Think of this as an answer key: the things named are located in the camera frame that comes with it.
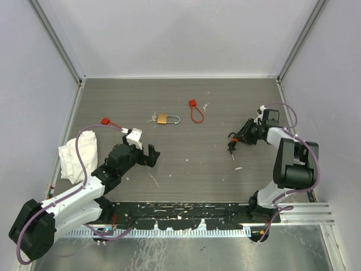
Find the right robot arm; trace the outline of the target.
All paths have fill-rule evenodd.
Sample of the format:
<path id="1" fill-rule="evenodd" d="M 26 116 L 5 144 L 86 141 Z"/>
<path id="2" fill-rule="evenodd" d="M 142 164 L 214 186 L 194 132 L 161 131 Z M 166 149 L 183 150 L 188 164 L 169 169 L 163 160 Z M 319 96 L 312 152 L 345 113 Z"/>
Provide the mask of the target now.
<path id="1" fill-rule="evenodd" d="M 278 110 L 262 106 L 257 118 L 248 119 L 234 138 L 247 145 L 263 140 L 277 148 L 271 182 L 249 199 L 247 214 L 253 222 L 273 215 L 290 194 L 308 192 L 319 182 L 319 145 L 280 127 Z"/>

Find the black orange key bunch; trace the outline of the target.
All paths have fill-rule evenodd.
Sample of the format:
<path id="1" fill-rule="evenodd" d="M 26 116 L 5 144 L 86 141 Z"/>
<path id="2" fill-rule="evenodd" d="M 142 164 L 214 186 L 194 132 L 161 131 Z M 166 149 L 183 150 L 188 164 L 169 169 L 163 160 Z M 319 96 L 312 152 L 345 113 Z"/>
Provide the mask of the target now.
<path id="1" fill-rule="evenodd" d="M 242 134 L 240 132 L 231 132 L 228 134 L 228 138 L 230 139 L 228 145 L 227 145 L 227 150 L 230 153 L 231 157 L 233 160 L 235 160 L 234 158 L 234 151 L 236 150 L 236 145 L 238 142 L 240 142 L 242 140 Z"/>

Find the brass padlock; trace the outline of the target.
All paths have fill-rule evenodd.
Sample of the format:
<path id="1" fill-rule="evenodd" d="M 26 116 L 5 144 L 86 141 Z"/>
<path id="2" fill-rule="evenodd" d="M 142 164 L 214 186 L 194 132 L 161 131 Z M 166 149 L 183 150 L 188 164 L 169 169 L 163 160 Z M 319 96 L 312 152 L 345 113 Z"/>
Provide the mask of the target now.
<path id="1" fill-rule="evenodd" d="M 157 124 L 165 125 L 165 124 L 174 124 L 177 125 L 181 122 L 181 118 L 179 116 L 167 115 L 165 113 L 156 113 L 152 115 L 151 119 L 148 120 L 148 123 L 155 122 Z"/>

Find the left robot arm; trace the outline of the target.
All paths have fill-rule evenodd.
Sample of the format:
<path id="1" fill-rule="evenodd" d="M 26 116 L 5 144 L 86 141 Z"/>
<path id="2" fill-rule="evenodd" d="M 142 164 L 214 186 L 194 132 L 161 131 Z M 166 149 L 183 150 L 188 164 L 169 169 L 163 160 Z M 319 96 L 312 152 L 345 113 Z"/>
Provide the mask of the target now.
<path id="1" fill-rule="evenodd" d="M 19 263 L 27 265 L 39 259 L 59 238 L 81 225 L 110 222 L 113 210 L 101 204 L 101 198 L 117 187 L 132 167 L 153 168 L 159 156 L 154 145 L 148 145 L 148 154 L 144 154 L 140 142 L 130 143 L 124 136 L 123 143 L 115 145 L 83 183 L 51 199 L 24 203 L 8 234 L 16 244 Z"/>

